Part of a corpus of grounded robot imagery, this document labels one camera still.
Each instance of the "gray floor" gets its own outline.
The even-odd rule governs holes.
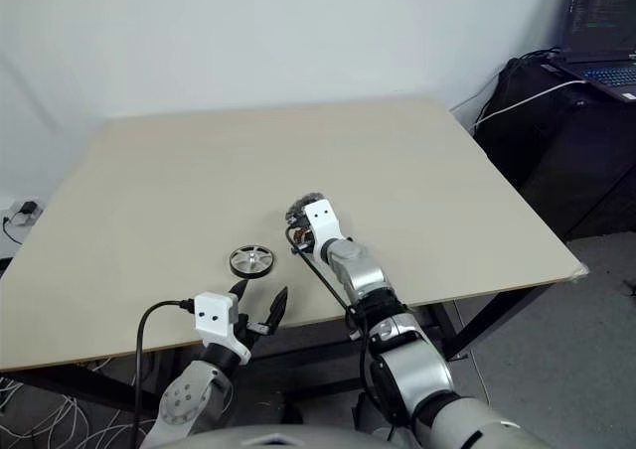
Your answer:
[[[636,279],[636,234],[582,239],[570,248],[591,274],[575,283],[555,285],[476,347],[474,357],[492,405],[555,448],[635,448],[636,298],[629,296],[623,280]],[[483,298],[458,302],[464,321],[486,302]],[[448,311],[459,326],[454,306],[449,305]],[[338,363],[343,374],[354,364]],[[131,361],[120,359],[107,369],[128,379]],[[461,393],[484,398],[470,359],[451,363],[451,371]],[[320,374],[319,368],[308,370],[307,377],[318,379]],[[356,398],[354,392],[305,402],[301,405],[305,422],[351,427]],[[60,400],[58,395],[23,388],[0,416],[0,425],[26,431]],[[114,414],[93,404],[82,407],[91,431],[105,427]],[[68,418],[59,426],[52,447],[66,439],[71,422]],[[84,432],[79,424],[73,443],[66,447],[75,448]],[[6,448],[14,439],[2,434],[0,441]],[[46,444],[46,437],[39,437],[35,446],[25,439],[16,447]],[[123,449],[125,444],[124,436],[110,447]]]

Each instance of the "wooden table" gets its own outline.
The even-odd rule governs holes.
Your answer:
[[[237,282],[228,257],[248,243],[277,260],[241,301],[253,320],[284,285],[283,325],[342,317],[283,234],[288,206],[314,191],[407,304],[586,272],[431,100],[119,119],[96,136],[0,281],[0,369],[132,352],[147,307],[227,292]],[[196,340],[192,317],[174,308],[146,327],[147,349]]]

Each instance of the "laptop screen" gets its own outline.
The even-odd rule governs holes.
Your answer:
[[[563,52],[620,56],[636,50],[636,0],[571,0]]]

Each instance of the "laptop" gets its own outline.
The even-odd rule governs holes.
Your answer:
[[[551,62],[636,103],[636,0],[571,0],[561,53]]]

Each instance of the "black table leg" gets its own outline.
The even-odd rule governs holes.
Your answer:
[[[96,402],[123,411],[134,410],[133,386],[77,365],[3,372],[0,375],[69,397]],[[144,413],[157,414],[159,408],[157,394],[144,391],[142,402]]]
[[[493,298],[455,337],[442,345],[444,357],[451,360],[468,347],[488,337],[541,296],[549,285],[503,292]]]

